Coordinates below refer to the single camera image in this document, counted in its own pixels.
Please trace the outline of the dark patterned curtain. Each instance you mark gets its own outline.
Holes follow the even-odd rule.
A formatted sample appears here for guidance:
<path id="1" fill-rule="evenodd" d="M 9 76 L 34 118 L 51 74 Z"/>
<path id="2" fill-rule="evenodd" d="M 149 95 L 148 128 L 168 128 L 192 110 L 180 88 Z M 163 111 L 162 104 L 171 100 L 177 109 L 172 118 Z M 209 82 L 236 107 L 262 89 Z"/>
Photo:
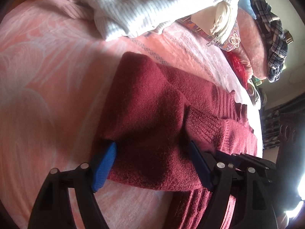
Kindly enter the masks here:
<path id="1" fill-rule="evenodd" d="M 260 111 L 263 149 L 280 146 L 280 117 L 285 113 L 304 114 L 304 93 L 284 104 Z"/>

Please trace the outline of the folded pink fleece blanket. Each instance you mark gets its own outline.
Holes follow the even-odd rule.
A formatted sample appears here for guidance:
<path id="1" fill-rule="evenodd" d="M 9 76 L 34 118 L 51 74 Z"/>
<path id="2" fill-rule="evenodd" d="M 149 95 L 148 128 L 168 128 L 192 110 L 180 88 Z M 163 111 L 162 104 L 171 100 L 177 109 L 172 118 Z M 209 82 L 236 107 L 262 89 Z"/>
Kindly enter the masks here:
<path id="1" fill-rule="evenodd" d="M 234 53 L 245 68 L 247 79 L 252 76 L 260 80 L 267 78 L 267 50 L 256 21 L 241 8 L 238 9 L 237 24 L 240 44 Z"/>

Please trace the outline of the red embroidered pouch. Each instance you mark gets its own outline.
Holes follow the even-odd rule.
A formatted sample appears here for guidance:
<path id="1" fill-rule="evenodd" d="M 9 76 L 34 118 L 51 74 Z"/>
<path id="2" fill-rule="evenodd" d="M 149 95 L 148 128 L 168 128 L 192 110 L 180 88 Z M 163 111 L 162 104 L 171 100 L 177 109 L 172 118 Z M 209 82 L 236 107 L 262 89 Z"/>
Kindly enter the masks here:
<path id="1" fill-rule="evenodd" d="M 224 56 L 226 57 L 229 65 L 231 66 L 234 74 L 240 81 L 241 85 L 245 90 L 248 88 L 248 73 L 246 71 L 245 65 L 241 62 L 241 58 L 234 52 L 224 51 Z"/>

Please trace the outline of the pink floral bed blanket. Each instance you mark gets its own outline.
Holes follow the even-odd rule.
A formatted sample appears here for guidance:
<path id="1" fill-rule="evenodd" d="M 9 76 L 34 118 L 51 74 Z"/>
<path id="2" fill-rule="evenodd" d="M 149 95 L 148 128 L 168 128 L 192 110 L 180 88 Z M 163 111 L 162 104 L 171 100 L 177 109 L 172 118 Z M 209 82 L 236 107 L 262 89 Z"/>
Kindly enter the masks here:
<path id="1" fill-rule="evenodd" d="M 173 23 L 162 34 L 106 42 L 89 21 L 47 0 L 27 0 L 1 23 L 1 202 L 27 228 L 49 170 L 86 161 L 102 107 L 125 52 L 149 56 L 235 91 L 263 155 L 259 112 L 222 51 Z"/>

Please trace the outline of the cream zip jacket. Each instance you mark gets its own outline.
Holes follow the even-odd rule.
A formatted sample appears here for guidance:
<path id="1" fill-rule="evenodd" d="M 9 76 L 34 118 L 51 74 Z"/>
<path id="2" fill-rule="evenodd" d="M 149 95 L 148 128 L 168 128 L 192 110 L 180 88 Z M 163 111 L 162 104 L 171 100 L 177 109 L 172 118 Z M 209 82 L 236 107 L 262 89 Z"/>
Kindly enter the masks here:
<path id="1" fill-rule="evenodd" d="M 224 44 L 237 19 L 238 3 L 221 1 L 191 15 L 191 21 L 212 37 L 210 44 Z"/>

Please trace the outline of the dark red knit sweater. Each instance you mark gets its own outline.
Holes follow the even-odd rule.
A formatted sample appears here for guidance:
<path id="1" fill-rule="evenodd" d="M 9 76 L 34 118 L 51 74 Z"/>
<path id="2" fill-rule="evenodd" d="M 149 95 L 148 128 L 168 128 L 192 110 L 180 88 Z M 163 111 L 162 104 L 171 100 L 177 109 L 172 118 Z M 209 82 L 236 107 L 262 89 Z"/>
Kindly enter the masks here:
<path id="1" fill-rule="evenodd" d="M 196 228 L 210 195 L 189 158 L 194 140 L 202 151 L 256 155 L 258 141 L 247 107 L 234 92 L 146 55 L 127 52 L 117 67 L 92 145 L 110 139 L 117 156 L 109 179 L 173 192 L 164 228 Z"/>

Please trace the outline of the navy plaid shirt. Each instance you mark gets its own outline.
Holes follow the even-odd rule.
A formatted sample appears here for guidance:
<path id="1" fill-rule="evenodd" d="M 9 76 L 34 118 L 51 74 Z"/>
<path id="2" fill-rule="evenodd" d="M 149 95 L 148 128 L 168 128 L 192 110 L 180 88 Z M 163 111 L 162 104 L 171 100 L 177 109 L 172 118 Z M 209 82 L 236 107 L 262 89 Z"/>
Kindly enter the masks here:
<path id="1" fill-rule="evenodd" d="M 288 53 L 288 43 L 282 22 L 271 11 L 271 6 L 266 0 L 250 0 L 250 2 L 266 43 L 267 79 L 270 83 L 274 83 L 280 78 Z"/>

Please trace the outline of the white ribbed knit garment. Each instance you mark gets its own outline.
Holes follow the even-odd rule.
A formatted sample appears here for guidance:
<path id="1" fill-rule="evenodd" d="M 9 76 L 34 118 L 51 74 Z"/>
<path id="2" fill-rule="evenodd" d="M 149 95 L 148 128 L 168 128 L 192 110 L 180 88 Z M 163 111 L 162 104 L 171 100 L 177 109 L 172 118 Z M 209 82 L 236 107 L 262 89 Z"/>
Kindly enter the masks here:
<path id="1" fill-rule="evenodd" d="M 94 11 L 94 22 L 105 41 L 136 38 L 148 31 L 161 34 L 176 20 L 219 2 L 238 0 L 81 0 Z"/>

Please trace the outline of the blue pillow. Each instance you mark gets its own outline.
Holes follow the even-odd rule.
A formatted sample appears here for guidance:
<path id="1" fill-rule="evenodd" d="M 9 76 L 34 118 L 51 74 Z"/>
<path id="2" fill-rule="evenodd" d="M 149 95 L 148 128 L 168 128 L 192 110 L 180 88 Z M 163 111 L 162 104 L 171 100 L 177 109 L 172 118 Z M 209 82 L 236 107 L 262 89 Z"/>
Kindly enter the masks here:
<path id="1" fill-rule="evenodd" d="M 253 19 L 256 20 L 256 15 L 252 9 L 250 0 L 239 0 L 238 7 L 249 14 Z"/>

